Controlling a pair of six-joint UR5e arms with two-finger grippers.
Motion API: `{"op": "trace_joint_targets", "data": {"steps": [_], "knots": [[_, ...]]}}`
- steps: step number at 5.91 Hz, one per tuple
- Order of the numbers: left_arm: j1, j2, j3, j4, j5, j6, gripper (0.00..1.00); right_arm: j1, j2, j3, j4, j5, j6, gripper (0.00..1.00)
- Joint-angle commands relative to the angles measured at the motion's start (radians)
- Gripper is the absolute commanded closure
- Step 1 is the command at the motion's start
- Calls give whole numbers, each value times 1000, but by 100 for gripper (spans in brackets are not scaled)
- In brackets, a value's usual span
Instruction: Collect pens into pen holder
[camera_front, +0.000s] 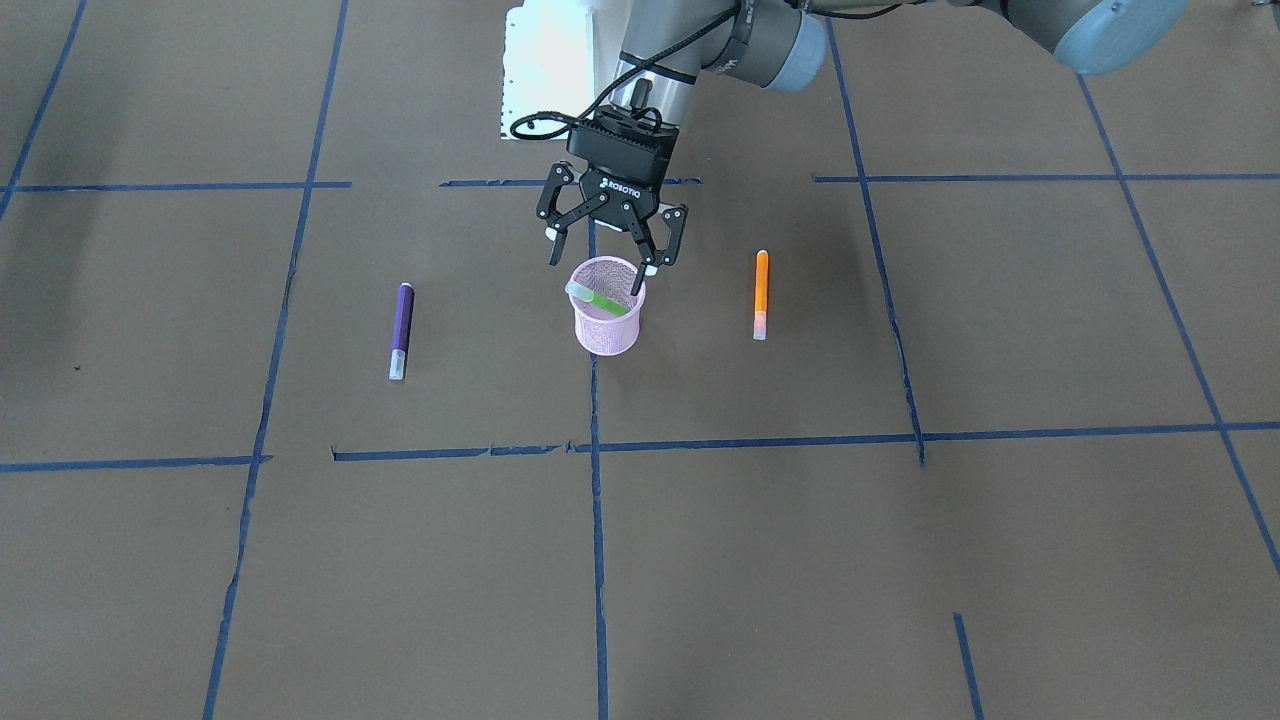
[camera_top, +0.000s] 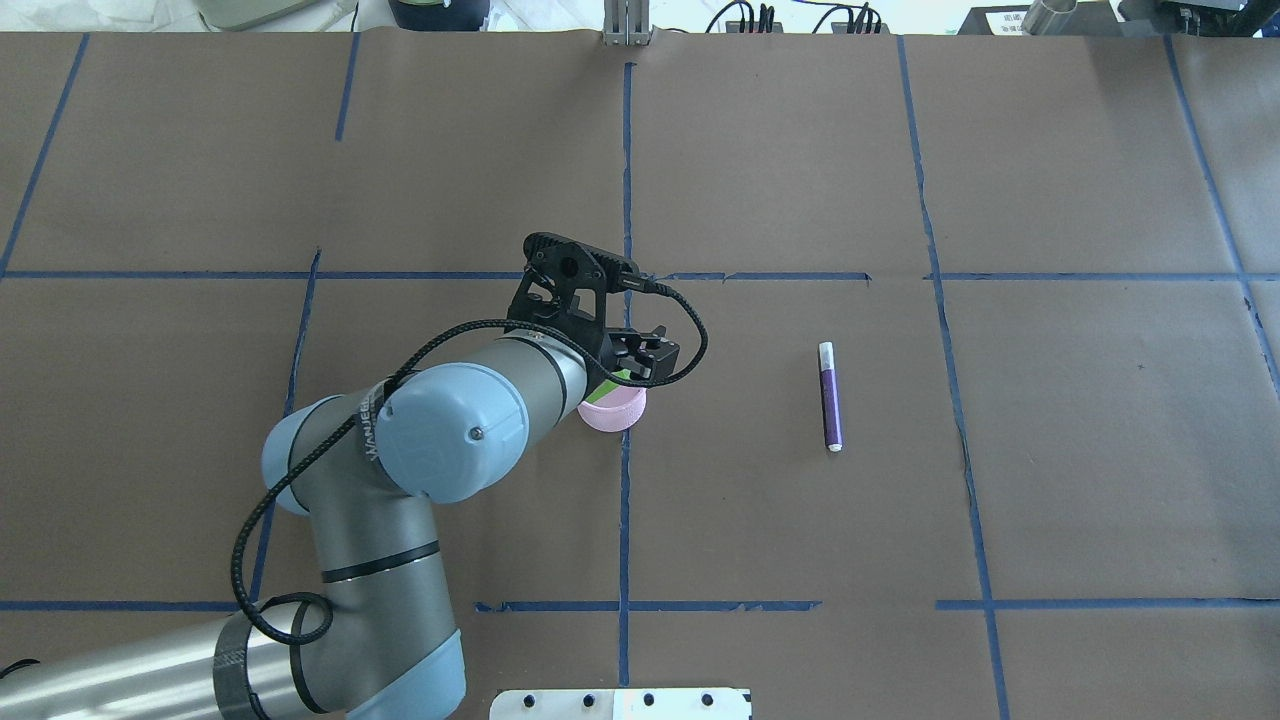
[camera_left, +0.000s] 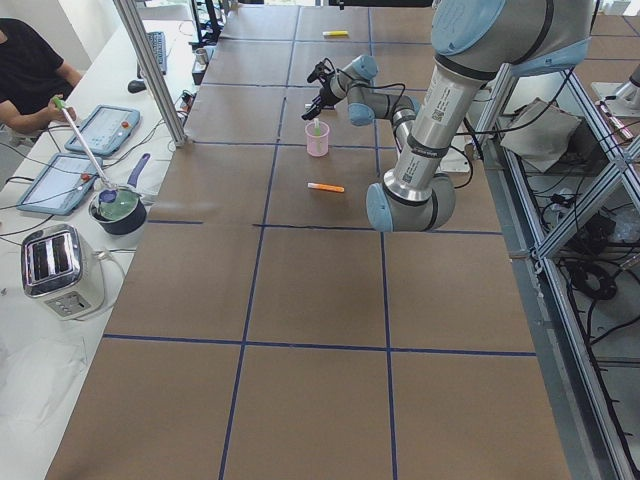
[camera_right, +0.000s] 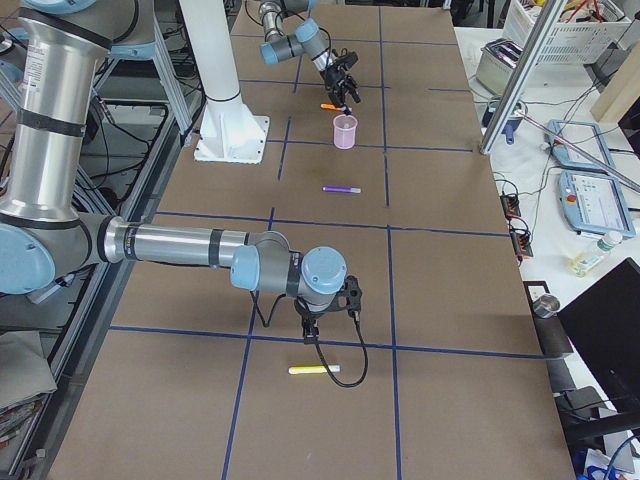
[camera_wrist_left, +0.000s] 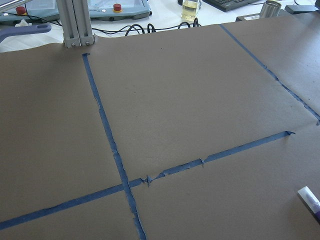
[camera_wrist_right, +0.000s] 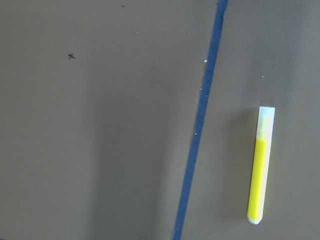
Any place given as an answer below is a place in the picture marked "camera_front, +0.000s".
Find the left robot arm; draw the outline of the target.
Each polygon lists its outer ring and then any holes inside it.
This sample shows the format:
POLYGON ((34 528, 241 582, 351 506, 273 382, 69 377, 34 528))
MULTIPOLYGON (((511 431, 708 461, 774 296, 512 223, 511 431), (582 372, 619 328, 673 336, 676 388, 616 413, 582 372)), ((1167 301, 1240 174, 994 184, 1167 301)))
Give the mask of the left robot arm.
MULTIPOLYGON (((951 1, 1024 36, 1078 76, 1130 65, 1169 35, 1185 1, 951 1)), ((689 208, 667 202, 669 164, 692 95, 712 76, 796 94, 835 59, 840 26, 918 14, 923 1, 628 1, 611 74, 572 111, 541 109, 508 123, 511 138, 562 138, 535 208, 557 266, 576 225, 631 238, 631 293, 678 260, 689 208)))

